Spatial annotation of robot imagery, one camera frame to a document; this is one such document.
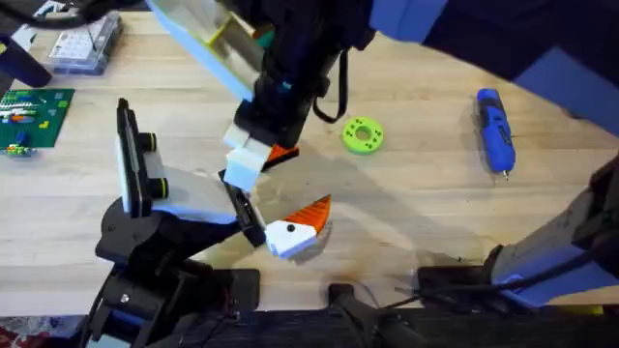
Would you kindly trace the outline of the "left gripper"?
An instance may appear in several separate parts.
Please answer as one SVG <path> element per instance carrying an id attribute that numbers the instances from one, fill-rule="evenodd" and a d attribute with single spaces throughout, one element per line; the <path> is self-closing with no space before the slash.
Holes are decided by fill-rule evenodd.
<path id="1" fill-rule="evenodd" d="M 226 155 L 223 181 L 221 172 L 204 176 L 167 166 L 157 152 L 119 149 L 120 197 L 103 214 L 96 255 L 121 267 L 156 269 L 237 233 L 253 247 L 266 242 L 280 259 L 313 246 L 330 216 L 330 194 L 264 226 L 242 192 L 252 191 L 271 151 L 249 138 Z"/>

